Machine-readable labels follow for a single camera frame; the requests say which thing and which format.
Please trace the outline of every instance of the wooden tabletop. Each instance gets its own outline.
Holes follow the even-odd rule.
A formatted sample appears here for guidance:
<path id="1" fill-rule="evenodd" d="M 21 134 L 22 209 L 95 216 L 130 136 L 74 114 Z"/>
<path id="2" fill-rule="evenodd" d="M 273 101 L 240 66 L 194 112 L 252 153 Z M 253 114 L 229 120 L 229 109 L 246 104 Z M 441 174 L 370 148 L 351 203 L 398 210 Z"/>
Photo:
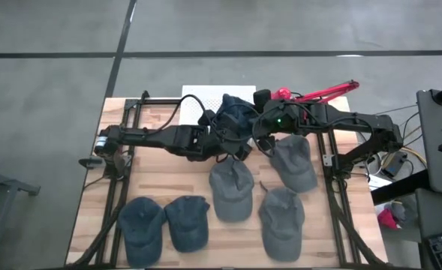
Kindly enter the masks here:
<path id="1" fill-rule="evenodd" d="M 104 104 L 98 130 L 108 125 L 118 125 L 122 120 L 124 98 L 108 98 Z M 338 97 L 331 105 L 339 110 L 348 111 L 345 97 Z M 173 106 L 143 106 L 140 127 L 158 128 L 170 117 Z M 177 124 L 179 113 L 172 124 Z M 307 136 L 311 146 L 311 159 L 317 173 L 318 187 L 299 195 L 305 209 L 305 223 L 302 227 L 302 253 L 296 262 L 276 262 L 270 259 L 263 249 L 260 219 L 257 214 L 264 192 L 259 182 L 267 188 L 282 186 L 277 172 L 270 166 L 268 158 L 258 150 L 245 160 L 254 176 L 254 208 L 249 219 L 240 223 L 219 221 L 213 207 L 207 212 L 209 219 L 209 242 L 207 246 L 194 253 L 177 252 L 170 240 L 168 225 L 163 226 L 164 246 L 159 262 L 153 267 L 219 268 L 219 267 L 335 267 L 338 256 L 332 231 L 331 214 L 327 202 L 326 188 L 319 148 L 314 134 Z M 357 145 L 354 132 L 336 131 L 338 150 L 348 152 Z M 212 191 L 209 186 L 209 171 L 215 164 L 214 159 L 205 162 L 189 162 L 185 157 L 177 157 L 163 149 L 137 147 L 133 160 L 128 201 L 145 196 L 159 205 L 165 206 L 183 195 L 204 196 L 212 204 Z M 103 169 L 89 171 L 86 184 L 102 176 Z M 366 179 L 354 176 L 348 180 L 347 194 L 357 232 L 374 253 L 387 261 L 386 251 L 381 238 L 374 205 Z M 88 187 L 80 200 L 80 208 L 72 235 L 71 246 L 66 263 L 78 259 L 91 244 L 101 228 L 106 205 L 109 180 L 102 180 Z M 110 257 L 113 229 L 107 239 L 104 260 Z M 343 232 L 343 242 L 347 261 L 351 261 L 347 233 Z M 127 267 L 124 242 L 121 242 L 118 267 Z"/>

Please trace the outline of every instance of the red object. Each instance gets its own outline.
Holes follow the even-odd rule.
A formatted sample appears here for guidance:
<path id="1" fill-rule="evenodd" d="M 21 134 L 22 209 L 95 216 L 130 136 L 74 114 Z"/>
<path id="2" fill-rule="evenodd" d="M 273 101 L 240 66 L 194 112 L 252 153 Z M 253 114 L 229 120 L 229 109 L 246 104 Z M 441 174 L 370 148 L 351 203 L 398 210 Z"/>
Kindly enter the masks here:
<path id="1" fill-rule="evenodd" d="M 357 89 L 359 87 L 359 83 L 351 80 L 349 82 L 342 83 L 340 85 L 336 85 L 333 87 L 329 87 L 324 90 L 316 91 L 310 94 L 307 94 L 302 97 L 291 97 L 291 92 L 288 88 L 280 88 L 275 93 L 271 94 L 272 99 L 289 99 L 296 102 L 304 102 L 304 101 L 312 101 L 315 99 L 320 98 L 318 102 L 321 103 L 327 103 L 328 101 L 333 100 L 334 98 L 344 95 L 350 91 L 353 91 L 354 89 Z"/>
<path id="2" fill-rule="evenodd" d="M 389 209 L 384 209 L 378 216 L 377 216 L 377 220 L 379 221 L 380 224 L 389 227 L 391 229 L 398 229 L 395 221 L 394 221 L 394 217 L 392 216 L 392 212 Z"/>

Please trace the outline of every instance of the baseball cap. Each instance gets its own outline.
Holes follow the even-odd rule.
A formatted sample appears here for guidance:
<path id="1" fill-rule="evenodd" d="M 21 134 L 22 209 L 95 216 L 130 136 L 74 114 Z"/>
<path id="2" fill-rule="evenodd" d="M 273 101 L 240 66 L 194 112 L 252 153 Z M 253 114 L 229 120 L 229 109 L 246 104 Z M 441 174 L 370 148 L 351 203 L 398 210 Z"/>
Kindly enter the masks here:
<path id="1" fill-rule="evenodd" d="M 305 137 L 290 135 L 277 141 L 269 161 L 284 185 L 291 190 L 306 192 L 317 187 L 317 176 L 311 163 L 311 148 Z"/>
<path id="2" fill-rule="evenodd" d="M 124 234 L 125 253 L 130 267 L 155 264 L 162 253 L 162 224 L 165 213 L 147 197 L 131 200 L 119 213 L 117 226 Z"/>
<path id="3" fill-rule="evenodd" d="M 209 240 L 207 210 L 203 196 L 181 196 L 164 208 L 169 221 L 170 237 L 179 252 L 198 251 Z"/>
<path id="4" fill-rule="evenodd" d="M 244 221 L 252 212 L 254 177 L 240 160 L 228 157 L 209 174 L 215 214 L 222 221 Z"/>
<path id="5" fill-rule="evenodd" d="M 299 259 L 304 208 L 297 193 L 286 187 L 269 190 L 259 208 L 264 250 L 274 260 Z"/>

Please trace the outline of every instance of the dark blue baseball cap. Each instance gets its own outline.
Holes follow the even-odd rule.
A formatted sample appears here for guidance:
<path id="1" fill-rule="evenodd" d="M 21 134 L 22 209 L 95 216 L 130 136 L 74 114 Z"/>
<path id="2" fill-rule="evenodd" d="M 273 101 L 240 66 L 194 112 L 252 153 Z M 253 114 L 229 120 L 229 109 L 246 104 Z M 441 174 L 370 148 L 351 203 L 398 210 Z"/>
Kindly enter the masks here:
<path id="1" fill-rule="evenodd" d="M 125 253 L 130 267 L 141 269 L 159 260 L 164 222 L 164 210 L 150 198 L 133 199 L 122 208 L 117 226 L 124 234 Z"/>
<path id="2" fill-rule="evenodd" d="M 169 221 L 170 237 L 179 252 L 194 252 L 209 240 L 207 210 L 203 196 L 181 196 L 164 208 Z"/>

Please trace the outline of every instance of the gray floor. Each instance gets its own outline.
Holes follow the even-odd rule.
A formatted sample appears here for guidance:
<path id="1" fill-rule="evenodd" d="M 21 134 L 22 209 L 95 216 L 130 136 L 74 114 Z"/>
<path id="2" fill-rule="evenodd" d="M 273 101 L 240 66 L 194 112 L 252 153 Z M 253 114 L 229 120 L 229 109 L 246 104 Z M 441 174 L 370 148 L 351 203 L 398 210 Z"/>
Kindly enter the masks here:
<path id="1" fill-rule="evenodd" d="M 0 0 L 0 53 L 115 52 L 128 0 Z M 442 50 L 441 0 L 144 0 L 126 51 Z M 0 172 L 41 185 L 20 195 L 0 269 L 61 266 L 112 59 L 0 59 Z M 307 93 L 348 79 L 354 111 L 415 103 L 442 89 L 442 56 L 124 59 L 113 95 L 175 97 L 184 84 L 288 86 Z M 391 113 L 403 122 L 416 112 Z M 408 131 L 419 121 L 410 122 Z M 413 148 L 423 152 L 422 142 Z M 389 260 L 418 266 L 416 245 L 385 232 Z"/>

